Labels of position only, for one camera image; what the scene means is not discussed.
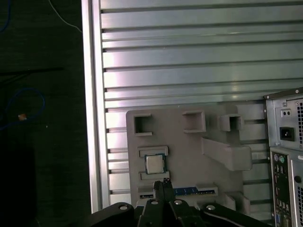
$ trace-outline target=blue cable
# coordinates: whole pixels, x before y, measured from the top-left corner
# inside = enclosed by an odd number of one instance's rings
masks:
[[[10,6],[11,6],[11,2],[10,2],[11,0],[8,0],[8,17],[7,17],[7,19],[6,19],[6,22],[5,22],[5,24],[4,24],[4,26],[3,26],[3,28],[1,28],[0,29],[0,33],[1,32],[4,32],[4,30],[8,27],[8,25],[9,25],[9,20],[10,20]]]
[[[29,120],[35,119],[35,118],[38,117],[38,116],[42,113],[42,111],[45,109],[45,98],[44,98],[44,96],[41,94],[41,92],[38,91],[38,90],[35,89],[35,88],[27,87],[27,88],[24,88],[24,89],[19,90],[19,91],[18,91],[18,92],[9,100],[7,106],[6,106],[5,109],[4,109],[4,112],[5,112],[5,113],[7,113],[8,109],[9,109],[10,105],[13,103],[13,101],[14,101],[21,93],[23,93],[24,91],[34,91],[34,92],[36,92],[36,93],[42,98],[43,104],[42,104],[41,109],[40,109],[35,115],[30,116],[30,117],[27,117],[27,119],[24,120],[24,121],[12,122],[12,123],[8,123],[8,124],[6,124],[6,125],[0,127],[0,131],[3,130],[3,129],[5,129],[5,128],[8,128],[8,127],[10,127],[10,126],[17,125],[17,124],[22,124],[22,123],[25,123],[25,122],[27,122],[27,121],[29,121]]]

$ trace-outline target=slotted aluminum panel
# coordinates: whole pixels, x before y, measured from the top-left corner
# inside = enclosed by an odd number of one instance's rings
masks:
[[[128,110],[228,101],[253,151],[244,194],[268,205],[260,100],[303,86],[302,10],[292,0],[82,0],[92,211],[130,201]]]

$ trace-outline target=dark floor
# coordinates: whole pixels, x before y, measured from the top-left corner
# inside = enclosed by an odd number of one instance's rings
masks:
[[[53,4],[68,22],[81,27],[80,0]],[[6,16],[7,1],[2,0],[0,28]],[[9,26],[0,33],[0,73],[51,67],[64,69],[0,86],[0,109],[21,88],[34,87],[45,96],[41,116],[0,131],[1,185],[7,192],[1,200],[10,201],[6,207],[15,215],[34,205],[42,227],[64,226],[90,213],[82,34],[65,25],[48,0],[12,0]],[[8,111],[7,121],[33,114],[41,104],[39,96],[25,92]]]

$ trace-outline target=ventilation grille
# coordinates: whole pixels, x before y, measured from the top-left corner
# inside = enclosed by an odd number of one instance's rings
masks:
[[[300,224],[303,226],[303,207],[302,207],[302,202],[303,202],[303,188],[298,187],[298,204],[299,204],[299,213],[300,213]]]
[[[302,148],[302,144],[303,144],[303,139],[302,139],[302,130],[303,130],[303,103],[300,103],[300,106],[297,107],[297,110],[298,110],[300,148]]]

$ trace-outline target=metal slat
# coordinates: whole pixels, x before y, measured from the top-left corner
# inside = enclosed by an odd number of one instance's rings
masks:
[[[106,108],[119,107],[138,107],[138,106],[152,106],[152,105],[190,105],[208,102],[228,102],[228,101],[248,101],[260,100],[268,92],[244,93],[244,94],[222,94],[212,96],[181,96],[181,97],[161,97],[161,98],[142,98],[142,99],[128,99],[117,101],[106,101]]]
[[[275,25],[246,25],[246,26],[215,26],[215,27],[203,27],[203,28],[170,28],[170,29],[149,29],[149,30],[133,30],[133,31],[121,31],[110,32],[102,34],[103,41],[114,40],[142,40],[146,38],[178,38],[178,37],[192,37],[199,36],[204,38],[205,36],[214,35],[253,35],[253,34],[281,34],[281,33],[293,33],[302,32],[303,24],[275,24]]]
[[[128,170],[128,161],[120,161],[120,162],[109,162],[108,163],[109,170]]]
[[[271,220],[271,211],[253,212],[250,216],[257,220]]]
[[[246,121],[265,119],[264,104],[238,105],[237,108],[238,114]]]
[[[242,83],[225,83],[225,84],[207,84],[207,85],[189,85],[189,86],[171,86],[171,88],[158,87],[125,91],[109,91],[105,93],[106,100],[112,99],[128,99],[128,98],[145,98],[145,97],[167,97],[167,96],[191,96],[191,95],[212,95],[212,94],[233,94],[240,92],[270,91],[273,89],[288,89],[298,86],[298,83],[303,85],[303,80],[277,80],[264,81],[262,84],[258,82],[242,82]]]
[[[174,46],[195,44],[228,44],[247,42],[277,42],[277,41],[303,40],[303,33],[257,34],[257,35],[214,35],[197,37],[167,37],[142,40],[123,40],[103,42],[103,48],[148,47],[148,46]]]
[[[106,113],[106,127],[108,129],[126,127],[126,112]]]
[[[130,193],[110,195],[110,205],[113,205],[117,202],[127,202],[128,204],[132,204]]]
[[[129,9],[148,7],[175,7],[175,6],[210,6],[217,4],[247,4],[247,3],[280,3],[295,2],[294,0],[101,0],[101,9]]]
[[[298,21],[303,6],[160,10],[101,14],[106,28]]]
[[[109,153],[108,154],[108,160],[109,161],[128,160],[128,153],[127,152]]]
[[[238,44],[103,53],[104,68],[303,58],[303,43]]]
[[[240,131],[240,140],[266,139],[265,124],[246,124]],[[110,132],[107,134],[108,149],[127,148],[126,132]]]
[[[239,131],[240,140],[264,140],[267,138],[265,124],[245,124]]]
[[[244,120],[260,120],[265,117],[263,104],[237,105],[237,108]],[[126,128],[126,113],[127,111],[106,113],[107,128]]]
[[[269,179],[269,164],[254,164],[249,171],[243,171],[243,181],[257,181]]]
[[[229,64],[190,68],[180,68],[178,66],[178,68],[173,69],[105,72],[104,86],[111,88],[230,81],[263,81],[285,78],[301,79],[302,64],[303,61],[259,62],[254,64]]]
[[[127,149],[127,134],[126,132],[115,132],[107,134],[107,148],[126,148]]]
[[[252,151],[266,151],[269,152],[268,144],[266,143],[256,143],[256,144],[247,144]]]
[[[110,190],[130,190],[129,173],[110,174],[109,175]]]
[[[264,160],[269,157],[269,152],[268,151],[253,151],[251,153],[252,160]]]
[[[243,194],[251,201],[269,200],[270,185],[268,183],[244,185]]]

